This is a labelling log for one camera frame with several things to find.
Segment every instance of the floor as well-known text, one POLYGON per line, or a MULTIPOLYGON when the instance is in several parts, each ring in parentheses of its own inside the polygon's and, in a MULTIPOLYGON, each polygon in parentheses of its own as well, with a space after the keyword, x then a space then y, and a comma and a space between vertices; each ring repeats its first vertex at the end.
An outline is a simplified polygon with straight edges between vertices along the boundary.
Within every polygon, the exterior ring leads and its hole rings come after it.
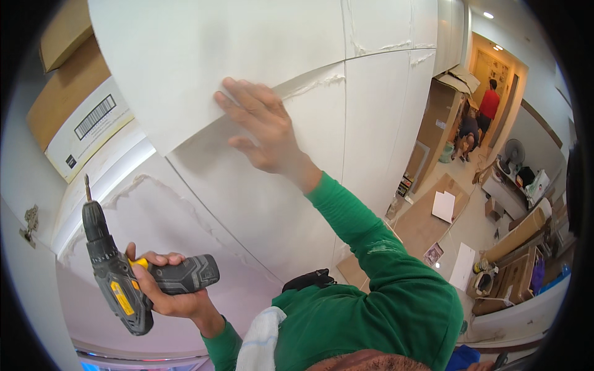
MULTIPOLYGON (((477 252, 475 261, 478 261, 480 252, 488 250, 498 241, 494 237, 495 232, 499 229, 500 236, 503 237, 507 233, 508 225, 511 222, 511 218, 507 214, 497 222, 486 217, 486 193, 481 189, 479 184, 472 184, 475 173, 488 165, 486 164, 486 158, 490 150, 487 146, 477 148, 469 154, 470 162, 463 163, 459 157, 456 157, 451 163, 438 162, 433 171, 426 177, 426 180, 417 193, 408 194, 413 201, 417 201, 435 185, 443 174, 448 173, 470 195, 470 199, 458 219, 452 224, 448 233, 439 241, 444 255, 433 269, 439 272, 446 280, 450 279, 461 243, 468 245, 468 247, 477 252)), ((396 213, 395 218, 392 219, 391 224, 394 225, 398 217, 404 214, 410 206, 408 202, 405 202, 402 208, 396 213)), ((334 277, 338 283, 347 284, 344 276, 336 267, 330 270, 330 276, 334 277)), ((467 296, 465 292, 459 289, 457 291, 464 309, 465 320, 470 322, 474 300, 467 296)), ((472 329, 469 328, 464 339, 461 338, 460 340, 467 341, 467 339, 475 338, 476 334, 472 334, 471 332, 472 329)))

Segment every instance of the person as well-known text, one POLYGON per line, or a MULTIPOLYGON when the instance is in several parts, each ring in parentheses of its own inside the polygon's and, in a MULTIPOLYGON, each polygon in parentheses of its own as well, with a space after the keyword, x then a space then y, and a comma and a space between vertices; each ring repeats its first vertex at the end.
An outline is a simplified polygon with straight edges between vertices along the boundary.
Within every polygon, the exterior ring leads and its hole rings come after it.
POLYGON ((454 151, 451 154, 452 161, 458 155, 458 150, 462 147, 463 142, 468 144, 468 148, 466 151, 462 153, 460 159, 462 162, 468 161, 470 162, 470 158, 468 154, 476 148, 478 141, 476 140, 479 137, 479 125, 475 119, 475 111, 471 108, 468 110, 468 114, 462 117, 462 122, 460 125, 460 132, 458 133, 458 140, 456 141, 456 145, 454 146, 454 151))
POLYGON ((481 130, 481 138, 479 139, 479 147, 482 145, 483 139, 485 139, 486 131, 489 130, 491 121, 495 118, 497 113, 497 107, 499 106, 499 95, 495 92, 497 89, 497 81, 489 80, 489 90, 485 92, 481 106, 479 107, 479 115, 476 118, 479 129, 481 130))
MULTIPOLYGON (((338 237, 350 245, 370 279, 370 294, 332 283, 320 271, 298 277, 294 280, 298 283, 291 282, 290 287, 285 285, 272 300, 286 315, 277 329, 278 337, 274 337, 273 368, 443 371, 462 327, 456 289, 409 256, 380 218, 299 149, 291 118, 270 88, 229 77, 223 86, 239 105, 221 91, 214 94, 215 101, 258 141, 232 137, 229 145, 243 152, 257 169, 293 182, 338 237)), ((133 243, 127 255, 135 259, 133 243)), ((144 257, 156 265, 176 265, 184 259, 175 253, 150 252, 144 257)), ((132 268, 140 289, 153 302, 153 310, 195 323, 216 370, 246 369, 236 364, 238 354, 257 344, 250 341, 242 348, 242 339, 214 307, 206 289, 168 296, 143 267, 136 264, 132 268)))

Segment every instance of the ceiling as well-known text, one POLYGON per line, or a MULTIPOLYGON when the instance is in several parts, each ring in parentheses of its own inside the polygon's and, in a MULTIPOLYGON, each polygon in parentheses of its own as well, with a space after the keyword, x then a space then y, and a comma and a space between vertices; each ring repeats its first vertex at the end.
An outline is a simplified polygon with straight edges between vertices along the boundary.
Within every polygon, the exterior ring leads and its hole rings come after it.
POLYGON ((526 46, 538 52, 553 63, 554 57, 541 34, 540 25, 532 18, 531 11, 520 0, 466 0, 477 17, 484 17, 483 12, 491 13, 490 21, 507 30, 526 46))

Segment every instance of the wooden board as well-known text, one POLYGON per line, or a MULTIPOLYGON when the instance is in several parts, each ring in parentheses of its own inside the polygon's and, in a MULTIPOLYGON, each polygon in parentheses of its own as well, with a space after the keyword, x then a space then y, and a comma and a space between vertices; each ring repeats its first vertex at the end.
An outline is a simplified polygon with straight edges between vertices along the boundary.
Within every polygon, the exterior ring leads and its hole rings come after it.
POLYGON ((406 251, 411 256, 423 260, 423 254, 439 241, 447 231, 450 223, 431 214, 435 192, 448 192, 456 197, 454 202, 454 221, 464 209, 470 196, 451 178, 444 174, 414 205, 400 218, 394 231, 400 237, 406 251))

